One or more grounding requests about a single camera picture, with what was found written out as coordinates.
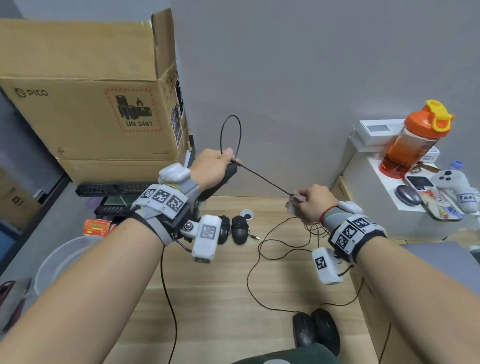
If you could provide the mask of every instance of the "person's leg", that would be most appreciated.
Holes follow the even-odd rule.
[[[325,346],[312,344],[243,359],[234,364],[340,364]]]

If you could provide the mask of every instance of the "gray floor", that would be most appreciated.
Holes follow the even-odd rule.
[[[85,207],[87,198],[78,197],[76,184],[70,183],[43,218],[14,260],[0,276],[8,280],[35,277],[48,255],[63,243],[82,235],[85,220],[94,218]]]

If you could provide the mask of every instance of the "purple bottle cap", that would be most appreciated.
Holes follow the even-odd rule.
[[[459,160],[454,160],[452,163],[450,163],[450,168],[453,170],[459,170],[463,167],[463,163],[460,162]]]

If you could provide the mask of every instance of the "mounting screw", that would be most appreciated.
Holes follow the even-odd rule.
[[[192,229],[193,229],[193,224],[190,221],[187,221],[183,226],[183,230],[185,231],[191,231]]]

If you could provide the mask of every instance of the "person's left hand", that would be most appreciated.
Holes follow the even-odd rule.
[[[190,177],[198,183],[200,191],[205,191],[217,185],[225,176],[225,170],[233,159],[233,150],[223,151],[205,149],[195,158],[190,167]]]

